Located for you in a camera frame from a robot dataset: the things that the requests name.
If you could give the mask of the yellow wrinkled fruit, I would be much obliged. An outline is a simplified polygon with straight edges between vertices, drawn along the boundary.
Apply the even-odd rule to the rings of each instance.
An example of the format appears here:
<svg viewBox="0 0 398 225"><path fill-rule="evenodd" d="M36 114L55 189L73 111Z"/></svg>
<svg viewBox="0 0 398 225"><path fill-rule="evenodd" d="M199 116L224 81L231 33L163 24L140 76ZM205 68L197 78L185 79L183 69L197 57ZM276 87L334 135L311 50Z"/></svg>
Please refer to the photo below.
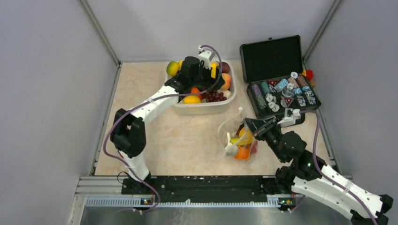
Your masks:
<svg viewBox="0 0 398 225"><path fill-rule="evenodd" d="M245 128L240 129L238 133L238 142L239 146L249 145L253 142L253 136L250 130L246 130Z"/></svg>

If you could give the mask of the clear zip top bag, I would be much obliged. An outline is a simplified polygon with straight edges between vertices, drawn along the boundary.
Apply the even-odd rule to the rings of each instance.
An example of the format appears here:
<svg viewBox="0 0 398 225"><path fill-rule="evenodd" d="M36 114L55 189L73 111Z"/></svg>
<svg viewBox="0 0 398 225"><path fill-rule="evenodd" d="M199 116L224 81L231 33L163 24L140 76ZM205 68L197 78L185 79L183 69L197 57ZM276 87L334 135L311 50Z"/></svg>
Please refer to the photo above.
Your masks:
<svg viewBox="0 0 398 225"><path fill-rule="evenodd" d="M247 116L246 110L240 107L235 116L225 120L218 127L217 137L224 157L237 161L250 161L256 155L258 141L244 123Z"/></svg>

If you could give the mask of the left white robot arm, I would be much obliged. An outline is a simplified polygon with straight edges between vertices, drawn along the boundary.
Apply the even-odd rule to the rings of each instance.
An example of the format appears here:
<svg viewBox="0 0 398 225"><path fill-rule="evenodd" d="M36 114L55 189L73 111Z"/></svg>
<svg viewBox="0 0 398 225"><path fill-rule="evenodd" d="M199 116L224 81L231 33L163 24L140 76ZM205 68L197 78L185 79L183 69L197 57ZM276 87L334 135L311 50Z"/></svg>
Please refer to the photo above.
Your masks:
<svg viewBox="0 0 398 225"><path fill-rule="evenodd" d="M121 108L116 112L114 123L103 143L103 152L128 168L129 176L134 180L132 186L138 193L148 192L151 186L148 179L150 172L143 157L146 125L177 104L179 98L190 96L193 87L205 86L209 90L221 88L225 84L221 57L216 63L214 68L209 58L187 56L181 64L177 64L176 74L166 80L150 98L129 110Z"/></svg>

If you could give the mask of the white peeled banana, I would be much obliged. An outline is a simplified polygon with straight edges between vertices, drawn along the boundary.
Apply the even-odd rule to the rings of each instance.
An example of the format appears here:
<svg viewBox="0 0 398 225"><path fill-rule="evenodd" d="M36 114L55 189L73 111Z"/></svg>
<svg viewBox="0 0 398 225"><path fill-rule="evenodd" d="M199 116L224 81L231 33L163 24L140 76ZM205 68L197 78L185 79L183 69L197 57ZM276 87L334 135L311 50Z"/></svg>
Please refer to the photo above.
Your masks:
<svg viewBox="0 0 398 225"><path fill-rule="evenodd" d="M234 157L238 153L238 146L231 142L230 133L227 132L227 146L224 148L224 155Z"/></svg>

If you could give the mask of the peach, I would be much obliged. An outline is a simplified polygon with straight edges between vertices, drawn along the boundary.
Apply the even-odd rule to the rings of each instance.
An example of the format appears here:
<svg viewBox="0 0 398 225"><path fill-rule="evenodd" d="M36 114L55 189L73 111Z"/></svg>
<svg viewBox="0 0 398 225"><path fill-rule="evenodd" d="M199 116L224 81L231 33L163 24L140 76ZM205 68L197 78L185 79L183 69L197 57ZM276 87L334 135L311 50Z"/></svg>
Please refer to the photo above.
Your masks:
<svg viewBox="0 0 398 225"><path fill-rule="evenodd" d="M228 90L230 88L230 83L231 83L231 75L228 73L222 73L222 78L224 80L224 84L221 86L222 90Z"/></svg>

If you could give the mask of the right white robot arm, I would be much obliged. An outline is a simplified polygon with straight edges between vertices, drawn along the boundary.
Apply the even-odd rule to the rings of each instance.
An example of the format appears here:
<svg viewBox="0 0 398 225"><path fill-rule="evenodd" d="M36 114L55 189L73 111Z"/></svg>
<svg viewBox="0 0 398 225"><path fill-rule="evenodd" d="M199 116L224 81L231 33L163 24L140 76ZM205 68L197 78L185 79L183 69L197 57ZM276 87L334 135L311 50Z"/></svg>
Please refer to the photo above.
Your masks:
<svg viewBox="0 0 398 225"><path fill-rule="evenodd" d="M340 213L354 225L386 225L385 215L394 199L364 190L334 170L294 131L283 133L276 118L244 118L245 129L264 141L282 163L276 171L275 187L281 193L294 192L316 200Z"/></svg>

